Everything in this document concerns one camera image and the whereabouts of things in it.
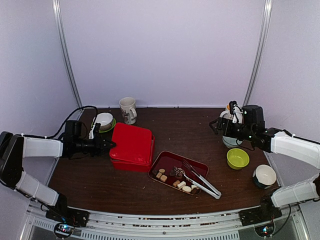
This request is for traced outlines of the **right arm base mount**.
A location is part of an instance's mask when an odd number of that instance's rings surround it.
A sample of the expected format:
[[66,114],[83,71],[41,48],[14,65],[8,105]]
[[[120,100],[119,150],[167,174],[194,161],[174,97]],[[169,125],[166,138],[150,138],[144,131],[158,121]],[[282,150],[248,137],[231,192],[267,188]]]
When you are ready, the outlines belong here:
[[242,226],[255,225],[263,222],[271,221],[272,219],[280,218],[282,211],[278,208],[271,211],[263,211],[261,207],[241,210],[239,218]]

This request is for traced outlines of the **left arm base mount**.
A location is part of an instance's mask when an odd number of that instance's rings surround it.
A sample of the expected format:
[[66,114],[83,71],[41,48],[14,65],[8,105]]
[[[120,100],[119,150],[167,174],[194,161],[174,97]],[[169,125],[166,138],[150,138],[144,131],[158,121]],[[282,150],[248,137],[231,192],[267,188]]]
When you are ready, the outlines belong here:
[[88,211],[67,208],[66,211],[49,209],[45,217],[56,222],[65,223],[73,227],[86,227],[90,213]]

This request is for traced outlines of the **red chocolate tray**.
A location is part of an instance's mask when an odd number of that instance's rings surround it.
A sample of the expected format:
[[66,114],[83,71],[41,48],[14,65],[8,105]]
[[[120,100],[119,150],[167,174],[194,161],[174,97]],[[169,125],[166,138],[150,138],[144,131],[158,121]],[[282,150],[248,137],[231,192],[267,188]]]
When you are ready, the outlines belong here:
[[148,172],[148,176],[167,187],[196,196],[201,192],[201,189],[193,182],[198,182],[202,186],[204,183],[195,173],[191,172],[186,163],[193,167],[202,177],[207,177],[209,167],[206,164],[170,151],[162,151],[158,155]]

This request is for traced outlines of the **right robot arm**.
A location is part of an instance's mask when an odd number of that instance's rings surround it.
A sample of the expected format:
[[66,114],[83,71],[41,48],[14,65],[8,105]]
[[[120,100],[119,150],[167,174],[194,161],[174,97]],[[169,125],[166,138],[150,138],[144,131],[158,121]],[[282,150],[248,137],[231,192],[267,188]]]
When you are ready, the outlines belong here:
[[[258,105],[240,107],[236,101],[230,101],[219,117],[209,122],[215,134],[250,142],[253,148],[267,153],[281,154],[305,162],[316,169],[320,167],[320,144],[290,133],[286,129],[266,128],[263,108]],[[320,176],[280,187],[266,198],[264,204],[256,210],[259,220],[268,220],[276,208],[293,203],[320,199]]]

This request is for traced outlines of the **red tin lid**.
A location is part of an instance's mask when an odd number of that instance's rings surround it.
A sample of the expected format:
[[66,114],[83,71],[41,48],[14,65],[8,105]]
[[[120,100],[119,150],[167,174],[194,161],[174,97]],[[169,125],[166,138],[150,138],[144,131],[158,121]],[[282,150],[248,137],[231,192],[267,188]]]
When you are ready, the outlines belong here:
[[116,146],[109,151],[112,160],[123,163],[147,165],[152,148],[152,132],[147,128],[116,123],[112,141]]

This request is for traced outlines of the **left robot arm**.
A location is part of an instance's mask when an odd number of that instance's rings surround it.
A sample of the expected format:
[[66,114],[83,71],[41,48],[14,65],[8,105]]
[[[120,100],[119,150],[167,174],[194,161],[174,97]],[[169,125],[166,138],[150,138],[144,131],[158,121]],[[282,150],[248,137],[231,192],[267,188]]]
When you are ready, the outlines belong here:
[[25,161],[53,161],[78,153],[99,156],[115,146],[115,142],[98,133],[92,138],[64,133],[62,138],[53,139],[3,131],[0,134],[0,180],[6,187],[52,207],[53,215],[67,222],[72,218],[67,198],[39,180],[39,175]]

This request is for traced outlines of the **red tin box base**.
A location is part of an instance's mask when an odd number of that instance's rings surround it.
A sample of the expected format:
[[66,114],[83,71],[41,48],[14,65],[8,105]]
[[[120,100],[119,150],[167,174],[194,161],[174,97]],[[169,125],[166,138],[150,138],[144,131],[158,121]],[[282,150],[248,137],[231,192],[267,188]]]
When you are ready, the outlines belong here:
[[151,169],[155,149],[153,134],[130,139],[113,136],[112,140],[116,147],[109,151],[109,157],[115,169],[132,172],[148,172]]

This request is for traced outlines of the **metal serving tongs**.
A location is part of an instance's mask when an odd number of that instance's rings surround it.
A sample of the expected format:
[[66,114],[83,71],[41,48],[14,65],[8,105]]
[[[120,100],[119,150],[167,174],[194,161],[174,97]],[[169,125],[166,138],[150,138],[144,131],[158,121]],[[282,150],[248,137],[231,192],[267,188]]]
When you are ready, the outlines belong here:
[[201,174],[199,174],[196,169],[187,161],[182,161],[183,166],[191,173],[193,174],[199,181],[196,181],[195,179],[191,178],[188,174],[184,173],[183,176],[191,182],[196,187],[200,188],[205,193],[209,194],[216,200],[219,200],[222,196],[222,193],[215,188],[209,181],[207,181]]

